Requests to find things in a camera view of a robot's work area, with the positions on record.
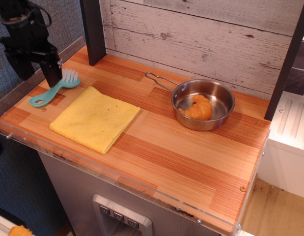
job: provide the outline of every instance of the pot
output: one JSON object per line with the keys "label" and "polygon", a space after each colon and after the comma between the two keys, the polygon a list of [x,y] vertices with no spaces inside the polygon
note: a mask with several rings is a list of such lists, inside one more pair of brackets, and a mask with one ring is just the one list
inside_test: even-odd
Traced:
{"label": "pot", "polygon": [[[158,76],[152,72],[146,72],[145,76],[172,92],[171,103],[175,117],[183,126],[189,129],[208,131],[219,128],[227,121],[229,114],[235,107],[235,97],[233,93],[227,87],[215,81],[200,79],[178,84],[175,81]],[[177,87],[172,90],[161,84],[155,77],[174,83]],[[191,107],[193,104],[192,97],[198,94],[204,95],[211,102],[213,109],[212,117],[209,120],[193,119],[178,111],[178,108],[186,110]]]}

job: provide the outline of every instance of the toy food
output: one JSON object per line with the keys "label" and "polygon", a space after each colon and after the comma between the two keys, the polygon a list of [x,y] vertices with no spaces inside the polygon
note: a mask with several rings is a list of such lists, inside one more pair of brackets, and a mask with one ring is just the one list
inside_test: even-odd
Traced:
{"label": "toy food", "polygon": [[190,108],[188,108],[187,110],[182,110],[181,108],[178,108],[178,111],[180,111],[185,116],[188,116],[193,119],[210,119],[212,116],[212,105],[210,103],[210,100],[203,95],[195,95],[193,96],[192,100],[194,103]]}
{"label": "toy food", "polygon": [[33,234],[30,230],[21,225],[12,227],[8,236],[33,236]]}

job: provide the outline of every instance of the black post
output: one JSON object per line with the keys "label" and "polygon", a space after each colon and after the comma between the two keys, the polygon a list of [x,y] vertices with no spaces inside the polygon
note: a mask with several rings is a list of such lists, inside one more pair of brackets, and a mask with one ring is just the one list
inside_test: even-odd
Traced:
{"label": "black post", "polygon": [[300,48],[300,44],[304,37],[304,6],[300,13],[299,20],[293,35],[293,38],[291,40],[291,43],[289,45],[289,49],[286,54],[285,61],[283,63],[282,69],[280,71],[278,80],[276,82],[270,104],[268,106],[268,109],[266,111],[264,119],[272,120],[273,116],[275,114],[275,110],[278,106],[278,102],[280,100],[280,97],[284,91],[286,81],[288,79],[290,70],[293,66],[293,63],[295,61],[296,55],[298,53],[298,50]]}
{"label": "black post", "polygon": [[102,16],[98,0],[80,0],[88,60],[95,65],[106,55]]}

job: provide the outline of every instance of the brush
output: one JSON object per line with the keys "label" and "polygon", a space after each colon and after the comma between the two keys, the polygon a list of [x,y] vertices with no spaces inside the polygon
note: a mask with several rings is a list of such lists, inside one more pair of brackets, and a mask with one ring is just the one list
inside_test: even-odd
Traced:
{"label": "brush", "polygon": [[78,79],[78,73],[75,70],[62,69],[62,80],[47,92],[31,98],[29,103],[34,107],[42,107],[54,98],[60,88],[64,87],[70,89],[78,86],[79,84],[80,80]]}

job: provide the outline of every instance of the yellow cloth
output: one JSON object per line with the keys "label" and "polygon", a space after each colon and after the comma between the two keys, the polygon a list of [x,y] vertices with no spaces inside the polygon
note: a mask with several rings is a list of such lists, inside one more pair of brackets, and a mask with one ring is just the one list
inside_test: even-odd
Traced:
{"label": "yellow cloth", "polygon": [[88,87],[51,122],[50,129],[106,154],[139,111],[140,107]]}

